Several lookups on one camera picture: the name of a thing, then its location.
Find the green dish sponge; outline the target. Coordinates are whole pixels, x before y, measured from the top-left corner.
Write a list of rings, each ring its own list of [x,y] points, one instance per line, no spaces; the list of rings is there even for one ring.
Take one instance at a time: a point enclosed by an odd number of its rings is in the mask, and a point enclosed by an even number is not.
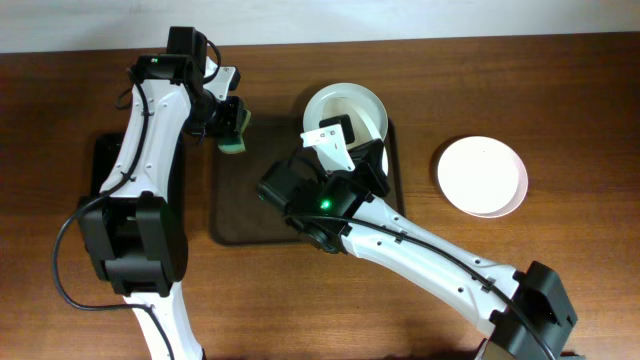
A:
[[[246,150],[243,134],[251,119],[251,112],[243,110],[240,116],[240,129],[237,135],[217,140],[218,149],[224,154],[239,154]]]

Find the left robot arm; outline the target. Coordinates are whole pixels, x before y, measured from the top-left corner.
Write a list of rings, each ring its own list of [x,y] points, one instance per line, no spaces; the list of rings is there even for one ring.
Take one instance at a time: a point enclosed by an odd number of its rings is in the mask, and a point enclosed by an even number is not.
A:
[[[93,199],[76,216],[97,277],[134,312],[154,359],[203,359],[182,281],[188,262],[182,184],[185,135],[237,154],[250,112],[234,95],[241,75],[207,52],[193,27],[173,26],[166,49],[129,70],[131,114]]]

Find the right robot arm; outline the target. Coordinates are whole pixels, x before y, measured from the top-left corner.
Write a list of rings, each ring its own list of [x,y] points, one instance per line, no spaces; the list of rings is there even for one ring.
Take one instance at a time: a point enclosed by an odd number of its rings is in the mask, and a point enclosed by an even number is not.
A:
[[[257,185],[287,226],[329,254],[383,266],[431,293],[485,338],[479,359],[565,359],[578,317],[558,274],[534,261],[525,272],[470,253],[403,217],[389,193],[385,137],[364,140],[346,115],[320,121],[301,135],[327,164],[292,167],[297,154],[275,162]]]

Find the white plate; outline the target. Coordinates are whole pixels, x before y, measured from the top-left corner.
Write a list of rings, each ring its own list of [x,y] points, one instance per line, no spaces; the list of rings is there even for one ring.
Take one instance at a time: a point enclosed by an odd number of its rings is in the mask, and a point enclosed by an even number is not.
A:
[[[372,91],[353,83],[336,83],[318,91],[305,108],[302,133],[316,130],[321,120],[340,114],[353,120],[372,120],[385,140],[389,120],[383,103]]]
[[[462,137],[448,145],[437,161],[436,180],[454,207],[486,219],[514,212],[529,187],[521,157],[505,143],[485,136]]]

